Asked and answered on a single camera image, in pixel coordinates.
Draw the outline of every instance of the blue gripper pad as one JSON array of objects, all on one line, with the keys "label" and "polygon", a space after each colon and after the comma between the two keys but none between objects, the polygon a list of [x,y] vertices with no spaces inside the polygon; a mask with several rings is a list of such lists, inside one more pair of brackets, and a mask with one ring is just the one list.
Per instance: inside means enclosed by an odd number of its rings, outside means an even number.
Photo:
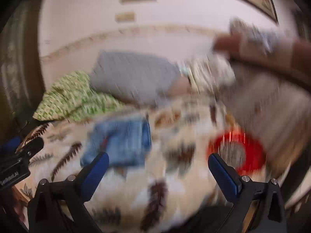
[{"label": "blue gripper pad", "polygon": [[89,173],[80,185],[80,197],[83,202],[92,198],[108,167],[109,157],[105,152],[99,153],[92,163],[86,166]]},{"label": "blue gripper pad", "polygon": [[228,166],[216,153],[209,156],[208,168],[210,169],[227,201],[235,203],[242,189],[242,184],[237,179],[237,177],[239,178],[239,175],[235,172],[234,168]]}]

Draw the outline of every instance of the gray pillow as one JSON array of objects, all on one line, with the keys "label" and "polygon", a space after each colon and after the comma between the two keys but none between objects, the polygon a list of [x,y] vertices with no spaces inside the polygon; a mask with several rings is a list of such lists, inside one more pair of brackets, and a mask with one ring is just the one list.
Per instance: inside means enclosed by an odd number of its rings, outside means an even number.
[{"label": "gray pillow", "polygon": [[91,87],[125,103],[158,104],[180,76],[165,58],[131,52],[100,52],[90,74]]}]

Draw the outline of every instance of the green checkered fabric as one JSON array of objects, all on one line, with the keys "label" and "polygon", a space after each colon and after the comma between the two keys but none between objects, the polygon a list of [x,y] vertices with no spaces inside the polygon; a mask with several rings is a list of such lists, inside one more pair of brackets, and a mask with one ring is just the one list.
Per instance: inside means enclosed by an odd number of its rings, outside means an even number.
[{"label": "green checkered fabric", "polygon": [[40,121],[65,118],[81,121],[123,106],[111,95],[92,90],[89,80],[89,75],[83,71],[63,76],[43,95],[33,117]]}]

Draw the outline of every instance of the red round object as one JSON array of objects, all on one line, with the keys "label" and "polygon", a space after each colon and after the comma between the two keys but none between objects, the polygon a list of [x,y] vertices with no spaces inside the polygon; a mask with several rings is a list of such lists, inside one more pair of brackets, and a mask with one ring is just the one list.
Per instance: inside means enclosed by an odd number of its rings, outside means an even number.
[{"label": "red round object", "polygon": [[259,170],[266,162],[266,154],[264,153],[263,147],[258,140],[253,139],[250,135],[242,131],[230,131],[222,136],[216,138],[213,143],[210,143],[206,152],[207,159],[210,154],[218,153],[218,149],[221,144],[225,142],[236,142],[239,143],[245,152],[245,161],[235,170],[240,175],[251,174],[255,170]]}]

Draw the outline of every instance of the metal screw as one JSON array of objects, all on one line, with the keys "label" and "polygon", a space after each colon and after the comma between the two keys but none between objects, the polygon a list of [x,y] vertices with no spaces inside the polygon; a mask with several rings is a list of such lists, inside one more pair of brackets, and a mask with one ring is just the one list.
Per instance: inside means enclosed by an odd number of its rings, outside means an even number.
[{"label": "metal screw", "polygon": [[242,180],[245,182],[249,182],[251,179],[247,175],[244,175],[242,176]]},{"label": "metal screw", "polygon": [[75,175],[69,175],[68,177],[67,177],[67,180],[69,180],[69,181],[74,181],[76,179],[76,176]]},{"label": "metal screw", "polygon": [[44,185],[44,184],[46,184],[47,181],[48,181],[47,179],[42,179],[39,181],[39,184]]},{"label": "metal screw", "polygon": [[272,184],[274,184],[274,185],[278,184],[278,182],[277,182],[276,179],[271,179],[271,182],[272,182]]}]

